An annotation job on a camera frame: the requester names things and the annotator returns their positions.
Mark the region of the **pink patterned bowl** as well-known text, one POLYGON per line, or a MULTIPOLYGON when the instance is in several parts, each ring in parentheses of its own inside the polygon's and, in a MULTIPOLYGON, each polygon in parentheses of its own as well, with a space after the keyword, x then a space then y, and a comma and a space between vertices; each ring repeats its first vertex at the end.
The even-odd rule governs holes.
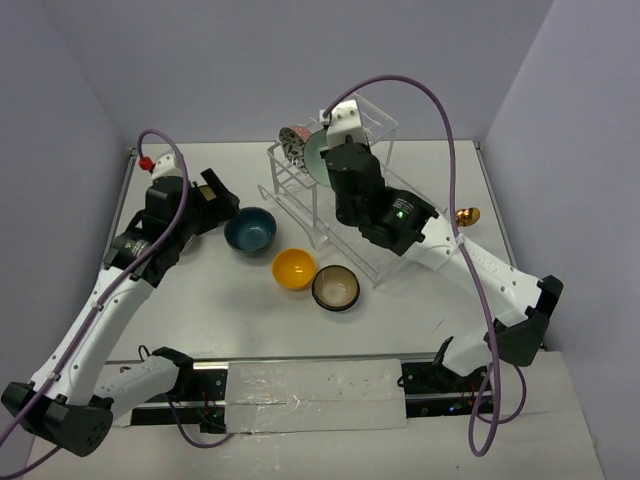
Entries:
POLYGON ((290 129, 294 132, 295 136, 305 144, 312 135, 312 132, 302 125, 292 125, 290 129))

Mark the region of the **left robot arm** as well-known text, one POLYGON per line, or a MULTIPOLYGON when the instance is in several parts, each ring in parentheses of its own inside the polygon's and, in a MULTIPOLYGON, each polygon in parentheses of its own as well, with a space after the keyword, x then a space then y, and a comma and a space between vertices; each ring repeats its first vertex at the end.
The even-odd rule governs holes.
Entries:
POLYGON ((238 197, 219 177, 210 169, 201 176, 202 184, 186 184, 179 174, 153 180, 143 209, 113 239, 90 298, 58 348, 28 382, 6 387, 1 402, 27 432, 85 457, 125 413, 158 395, 184 398, 198 386, 193 359, 168 347, 107 381, 98 378, 188 241, 238 214, 238 197))

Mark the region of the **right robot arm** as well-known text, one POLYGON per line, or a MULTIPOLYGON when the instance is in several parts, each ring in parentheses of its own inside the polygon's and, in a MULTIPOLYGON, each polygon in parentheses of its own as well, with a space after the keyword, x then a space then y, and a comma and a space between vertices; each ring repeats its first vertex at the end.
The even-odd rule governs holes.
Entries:
POLYGON ((455 391, 495 358, 528 367, 564 289, 553 275, 526 274, 454 231, 450 220, 411 191, 388 186, 370 149, 345 143, 322 154, 336 197, 336 218, 370 243, 421 264, 476 294, 489 317, 482 329, 441 346, 434 378, 455 391))

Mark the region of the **light green ceramic bowl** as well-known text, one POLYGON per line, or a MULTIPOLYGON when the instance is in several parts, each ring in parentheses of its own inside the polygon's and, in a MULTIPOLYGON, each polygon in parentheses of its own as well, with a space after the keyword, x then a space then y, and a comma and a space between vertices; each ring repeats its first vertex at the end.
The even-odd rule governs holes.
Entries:
POLYGON ((321 151, 327 148, 326 131, 314 132, 304 146, 304 166, 311 178, 321 186, 330 187, 330 179, 321 151))

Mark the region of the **leaf patterned bowl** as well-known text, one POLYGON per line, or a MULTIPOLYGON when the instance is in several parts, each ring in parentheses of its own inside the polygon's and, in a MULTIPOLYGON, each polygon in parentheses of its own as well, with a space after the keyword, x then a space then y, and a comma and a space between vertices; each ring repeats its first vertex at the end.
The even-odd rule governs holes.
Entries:
POLYGON ((303 144, 290 127, 280 129, 278 140, 285 158, 303 174, 307 174, 308 171, 304 162, 304 148, 307 142, 303 144))

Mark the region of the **yellow bowl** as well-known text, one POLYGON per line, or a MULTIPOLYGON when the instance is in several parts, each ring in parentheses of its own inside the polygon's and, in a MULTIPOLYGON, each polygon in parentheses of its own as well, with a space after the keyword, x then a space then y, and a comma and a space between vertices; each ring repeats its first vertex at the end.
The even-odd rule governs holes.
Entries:
POLYGON ((316 274, 313 256, 303 249, 289 248, 279 252, 273 259, 271 273, 283 288, 293 291, 309 287, 316 274))

